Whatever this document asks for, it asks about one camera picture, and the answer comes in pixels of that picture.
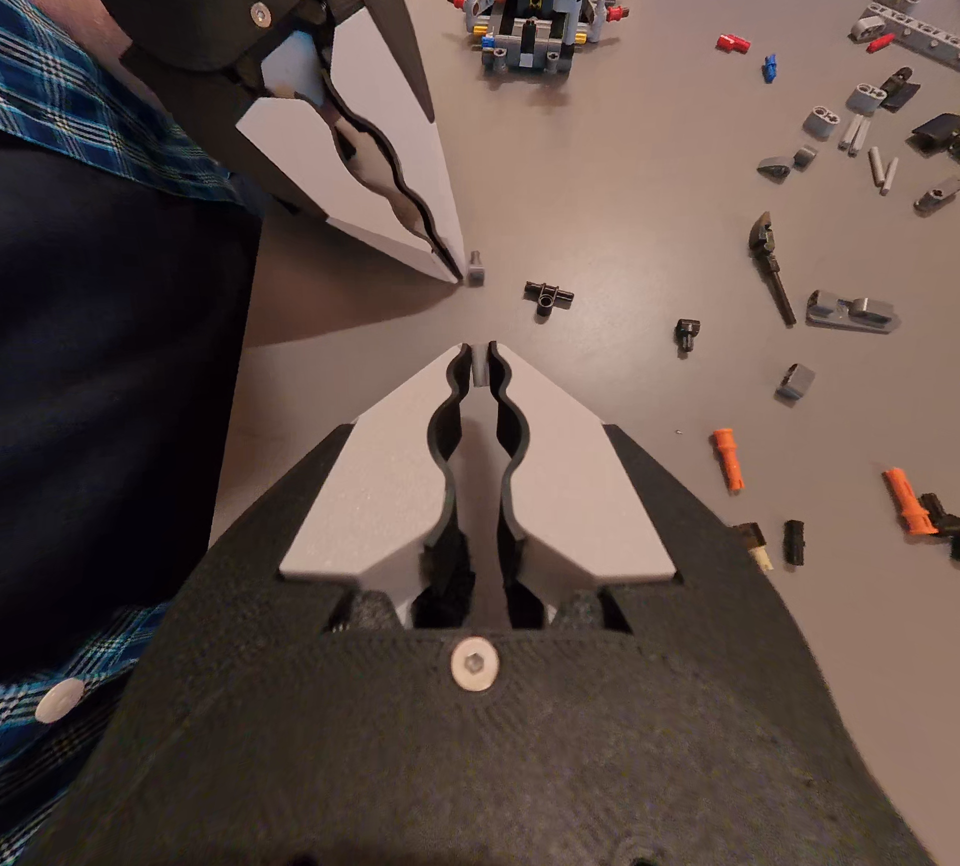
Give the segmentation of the person's blue plaid shirt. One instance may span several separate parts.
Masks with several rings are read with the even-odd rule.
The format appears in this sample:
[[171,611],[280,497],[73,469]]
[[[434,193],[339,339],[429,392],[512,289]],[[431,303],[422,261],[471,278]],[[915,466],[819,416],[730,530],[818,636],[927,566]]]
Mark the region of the person's blue plaid shirt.
[[3,865],[18,863],[64,800],[171,604],[120,608],[69,656],[2,680]]

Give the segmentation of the black lego panel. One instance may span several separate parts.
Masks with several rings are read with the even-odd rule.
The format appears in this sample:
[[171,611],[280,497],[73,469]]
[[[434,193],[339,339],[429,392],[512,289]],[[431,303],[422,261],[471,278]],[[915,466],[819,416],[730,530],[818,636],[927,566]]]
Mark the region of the black lego panel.
[[933,117],[914,128],[908,142],[925,157],[946,154],[959,162],[959,114]]

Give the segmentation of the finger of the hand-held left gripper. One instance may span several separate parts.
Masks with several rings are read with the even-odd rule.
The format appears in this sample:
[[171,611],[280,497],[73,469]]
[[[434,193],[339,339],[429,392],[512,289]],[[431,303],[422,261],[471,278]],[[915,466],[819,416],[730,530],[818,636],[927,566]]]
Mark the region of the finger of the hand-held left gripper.
[[367,8],[336,27],[329,78],[344,116],[383,143],[394,187],[418,209],[425,236],[406,228],[377,193],[367,194],[371,219],[366,224],[351,224],[333,213],[328,214],[330,223],[418,272],[461,283],[464,239],[438,127]]
[[320,106],[338,102],[339,113],[349,119],[331,91],[330,78],[324,84],[313,38],[304,31],[293,32],[264,57],[261,72],[270,97],[256,99],[237,122],[237,130],[321,208],[328,221],[333,213],[347,223],[366,225],[372,219],[367,214],[368,194],[382,194],[367,188],[348,169],[333,129],[319,111]]

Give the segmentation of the grey lego block piece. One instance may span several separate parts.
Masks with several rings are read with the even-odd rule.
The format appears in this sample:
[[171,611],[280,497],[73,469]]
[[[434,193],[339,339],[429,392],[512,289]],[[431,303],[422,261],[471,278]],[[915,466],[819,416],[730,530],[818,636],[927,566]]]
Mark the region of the grey lego block piece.
[[788,404],[796,404],[810,392],[815,377],[816,373],[811,368],[793,364],[786,369],[774,394]]

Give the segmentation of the black lego cross connector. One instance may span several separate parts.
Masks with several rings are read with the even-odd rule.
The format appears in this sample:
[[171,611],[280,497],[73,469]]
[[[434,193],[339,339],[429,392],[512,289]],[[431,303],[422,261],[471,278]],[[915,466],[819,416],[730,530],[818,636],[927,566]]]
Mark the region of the black lego cross connector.
[[546,282],[526,281],[523,296],[535,304],[535,315],[541,320],[548,319],[557,307],[569,309],[574,301],[573,292]]

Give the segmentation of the long black lego piece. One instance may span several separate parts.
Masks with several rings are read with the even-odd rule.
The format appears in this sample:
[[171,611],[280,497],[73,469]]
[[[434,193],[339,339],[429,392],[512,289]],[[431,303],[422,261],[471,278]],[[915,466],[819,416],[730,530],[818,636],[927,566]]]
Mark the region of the long black lego piece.
[[780,318],[788,329],[793,328],[797,320],[780,278],[781,268],[775,255],[775,237],[769,211],[761,213],[751,226],[748,248],[772,295]]

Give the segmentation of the person's left forearm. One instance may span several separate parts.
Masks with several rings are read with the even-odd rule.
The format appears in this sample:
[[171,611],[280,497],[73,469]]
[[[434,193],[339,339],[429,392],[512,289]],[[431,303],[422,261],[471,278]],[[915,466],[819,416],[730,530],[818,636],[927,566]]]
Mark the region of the person's left forearm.
[[108,66],[122,32],[95,0],[1,0],[2,134],[136,186],[242,205],[230,174]]

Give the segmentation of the dark grey lego piece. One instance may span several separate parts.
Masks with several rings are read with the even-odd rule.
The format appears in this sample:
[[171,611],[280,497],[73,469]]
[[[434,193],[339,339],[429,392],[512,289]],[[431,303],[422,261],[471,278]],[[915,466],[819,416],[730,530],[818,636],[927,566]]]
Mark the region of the dark grey lego piece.
[[915,200],[913,209],[920,216],[930,216],[956,200],[959,188],[959,176],[949,176],[928,188]]

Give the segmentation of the flat grey lego piece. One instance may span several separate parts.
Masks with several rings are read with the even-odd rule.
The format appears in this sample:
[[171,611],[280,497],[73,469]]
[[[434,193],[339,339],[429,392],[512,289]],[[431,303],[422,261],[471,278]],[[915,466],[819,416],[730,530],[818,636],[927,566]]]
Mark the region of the flat grey lego piece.
[[892,303],[874,296],[847,298],[824,289],[814,290],[805,308],[808,325],[849,331],[889,334],[902,324]]

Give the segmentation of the person's dark garment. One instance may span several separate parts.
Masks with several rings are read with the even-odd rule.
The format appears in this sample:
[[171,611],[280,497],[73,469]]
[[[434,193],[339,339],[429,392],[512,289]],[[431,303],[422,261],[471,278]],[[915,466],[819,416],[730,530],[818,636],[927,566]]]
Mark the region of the person's dark garment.
[[260,235],[2,134],[1,671],[58,670],[205,553]]

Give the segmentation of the black and tan lego pin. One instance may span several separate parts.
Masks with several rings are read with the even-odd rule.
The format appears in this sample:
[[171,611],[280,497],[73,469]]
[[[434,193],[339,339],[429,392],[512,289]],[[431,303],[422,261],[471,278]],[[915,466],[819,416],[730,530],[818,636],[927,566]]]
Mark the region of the black and tan lego pin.
[[729,528],[762,572],[772,572],[774,570],[774,565],[767,550],[766,538],[758,523],[738,523]]

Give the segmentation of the orange lego pin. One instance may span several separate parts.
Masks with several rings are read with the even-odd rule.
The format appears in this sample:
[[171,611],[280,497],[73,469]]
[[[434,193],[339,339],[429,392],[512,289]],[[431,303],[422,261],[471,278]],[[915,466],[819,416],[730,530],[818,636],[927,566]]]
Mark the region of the orange lego pin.
[[742,468],[738,458],[738,443],[732,428],[720,428],[713,431],[712,445],[719,457],[726,480],[726,488],[731,493],[739,493],[745,488]]
[[905,471],[892,467],[884,470],[882,477],[895,501],[905,532],[917,537],[937,535],[938,530],[930,518],[929,510],[914,492]]

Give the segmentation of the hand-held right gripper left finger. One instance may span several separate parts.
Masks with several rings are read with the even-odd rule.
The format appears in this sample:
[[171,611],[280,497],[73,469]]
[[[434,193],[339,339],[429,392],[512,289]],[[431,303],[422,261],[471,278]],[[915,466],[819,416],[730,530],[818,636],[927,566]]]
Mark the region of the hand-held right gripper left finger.
[[287,580],[386,595],[401,621],[457,627],[474,572],[450,456],[473,350],[450,347],[361,414],[279,564]]

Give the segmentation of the black lego connector piece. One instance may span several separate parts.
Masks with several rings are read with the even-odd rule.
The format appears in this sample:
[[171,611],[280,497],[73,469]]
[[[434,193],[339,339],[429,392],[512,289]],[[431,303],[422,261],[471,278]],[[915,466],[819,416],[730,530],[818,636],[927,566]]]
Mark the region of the black lego connector piece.
[[913,70],[902,67],[885,80],[880,90],[883,93],[881,106],[890,113],[902,109],[919,91],[921,85],[912,81]]

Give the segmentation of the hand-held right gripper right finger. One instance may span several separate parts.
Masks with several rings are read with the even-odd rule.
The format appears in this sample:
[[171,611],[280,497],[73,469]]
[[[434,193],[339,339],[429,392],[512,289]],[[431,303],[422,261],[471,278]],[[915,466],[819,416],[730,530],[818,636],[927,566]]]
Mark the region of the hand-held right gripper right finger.
[[510,625],[541,629],[579,593],[673,580],[604,421],[499,342],[489,343],[489,390],[508,457],[497,553]]

